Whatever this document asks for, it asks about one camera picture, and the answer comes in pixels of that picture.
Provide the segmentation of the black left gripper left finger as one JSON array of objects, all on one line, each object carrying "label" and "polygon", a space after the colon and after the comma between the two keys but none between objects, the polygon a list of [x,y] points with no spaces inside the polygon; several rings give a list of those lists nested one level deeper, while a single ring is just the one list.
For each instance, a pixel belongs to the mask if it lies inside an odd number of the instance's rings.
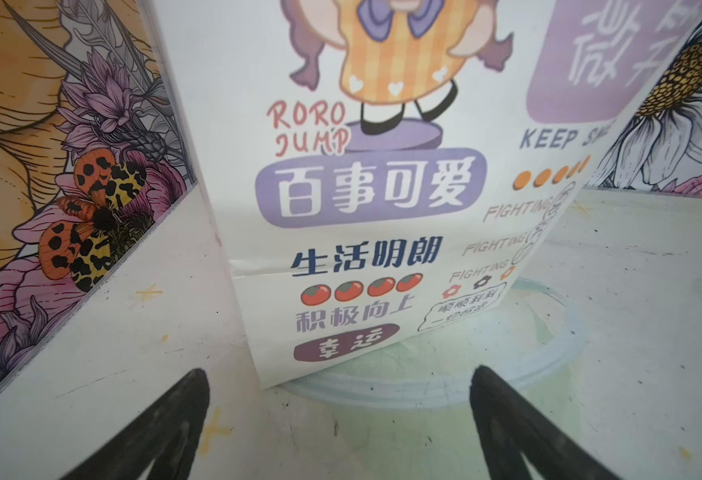
[{"label": "black left gripper left finger", "polygon": [[189,371],[66,479],[187,479],[210,405],[204,370]]}]

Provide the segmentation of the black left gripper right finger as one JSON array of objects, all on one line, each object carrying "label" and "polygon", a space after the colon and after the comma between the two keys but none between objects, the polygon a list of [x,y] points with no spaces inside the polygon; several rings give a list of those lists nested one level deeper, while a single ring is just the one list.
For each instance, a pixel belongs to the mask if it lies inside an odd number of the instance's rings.
[{"label": "black left gripper right finger", "polygon": [[610,479],[618,476],[487,366],[473,374],[470,406],[492,479]]}]

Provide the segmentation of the white printed paper bag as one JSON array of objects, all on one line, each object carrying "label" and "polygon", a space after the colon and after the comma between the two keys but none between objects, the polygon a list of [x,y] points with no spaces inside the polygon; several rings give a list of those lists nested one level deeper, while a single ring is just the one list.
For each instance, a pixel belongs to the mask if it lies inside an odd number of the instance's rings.
[{"label": "white printed paper bag", "polygon": [[493,309],[702,1],[150,1],[259,382]]}]

